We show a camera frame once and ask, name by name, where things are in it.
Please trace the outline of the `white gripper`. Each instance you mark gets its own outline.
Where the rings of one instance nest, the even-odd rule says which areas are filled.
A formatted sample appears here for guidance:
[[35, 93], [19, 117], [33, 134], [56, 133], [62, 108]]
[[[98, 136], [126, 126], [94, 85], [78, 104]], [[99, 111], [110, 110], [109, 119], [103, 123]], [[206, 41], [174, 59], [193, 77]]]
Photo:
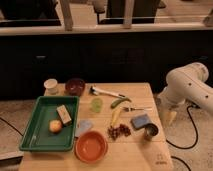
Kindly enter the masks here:
[[[161, 109], [163, 111], [169, 111], [180, 105], [182, 97], [169, 87], [165, 87], [163, 91], [158, 95], [161, 102]], [[166, 124], [170, 125], [176, 118], [176, 111], [169, 111], [167, 114]]]

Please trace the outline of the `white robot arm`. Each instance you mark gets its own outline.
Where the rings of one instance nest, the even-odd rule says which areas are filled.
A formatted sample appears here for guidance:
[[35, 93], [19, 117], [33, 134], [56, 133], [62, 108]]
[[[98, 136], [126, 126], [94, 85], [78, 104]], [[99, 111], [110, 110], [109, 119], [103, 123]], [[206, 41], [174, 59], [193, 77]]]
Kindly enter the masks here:
[[177, 115], [175, 108], [184, 104], [185, 100], [190, 100], [213, 114], [213, 88], [205, 83], [208, 77], [208, 68], [199, 62], [175, 68], [167, 73], [167, 86], [158, 95], [161, 101], [159, 117], [164, 127], [172, 123]]

